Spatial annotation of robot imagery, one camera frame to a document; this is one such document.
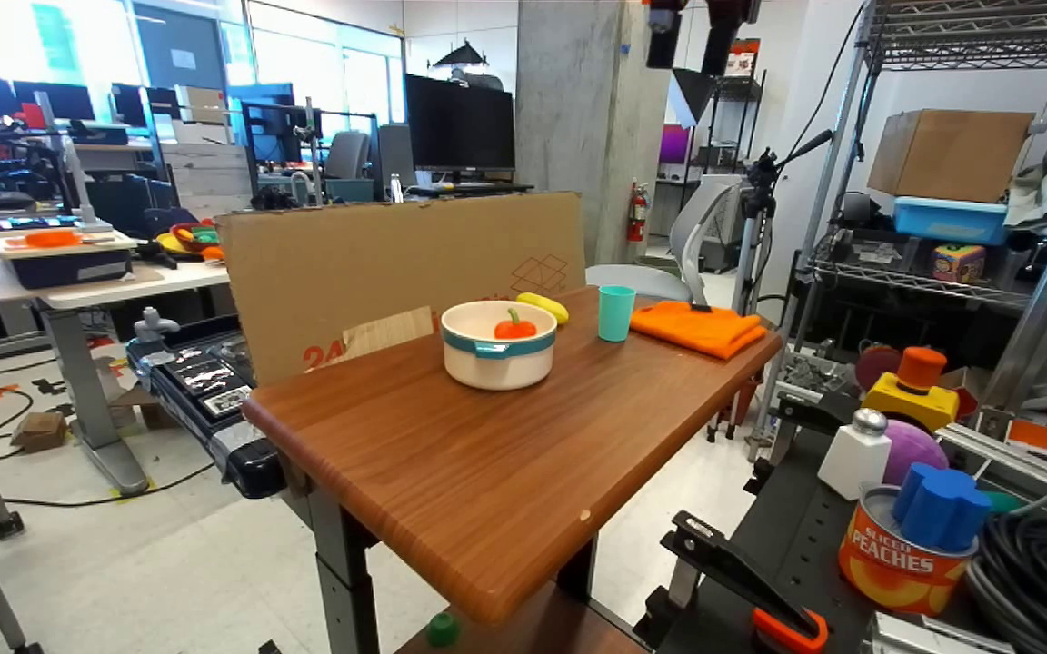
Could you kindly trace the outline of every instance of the wheel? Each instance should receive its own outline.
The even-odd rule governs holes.
[[[18,513],[9,513],[9,516],[0,518],[0,540],[9,540],[12,534],[22,534],[22,530],[26,530],[26,524],[22,524]]]

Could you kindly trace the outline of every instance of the metal shelf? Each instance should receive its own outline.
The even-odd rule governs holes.
[[[942,294],[942,296],[959,296],[959,301],[977,301],[977,306],[995,306],[995,310],[1013,310],[1013,313],[1020,313],[1030,306],[1027,292],[942,284],[932,275],[876,267],[876,265],[859,265],[859,261],[816,261],[816,273],[817,275],[839,275],[839,278],[861,278],[861,284],[882,284],[882,287],[915,292],[915,294]]]
[[[882,70],[1047,70],[1047,0],[874,0],[861,48]]]

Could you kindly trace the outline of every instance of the floor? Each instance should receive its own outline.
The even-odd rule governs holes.
[[[0,375],[41,407],[33,376],[60,376],[51,351],[0,359]],[[0,398],[0,420],[22,407]],[[179,427],[127,436],[163,487],[206,453]],[[644,594],[669,580],[671,556],[658,546],[671,513],[691,508],[735,530],[748,508],[741,444],[695,436],[607,525],[596,556],[596,600],[636,622]],[[112,497],[76,444],[0,460],[12,497]],[[26,534],[0,540],[0,580],[30,639],[46,654],[256,654],[273,639],[283,654],[325,654],[327,631],[314,575],[314,539],[283,501],[245,501],[218,472],[173,490],[96,508],[18,508]],[[370,551],[381,650],[396,650],[445,600],[390,548]]]

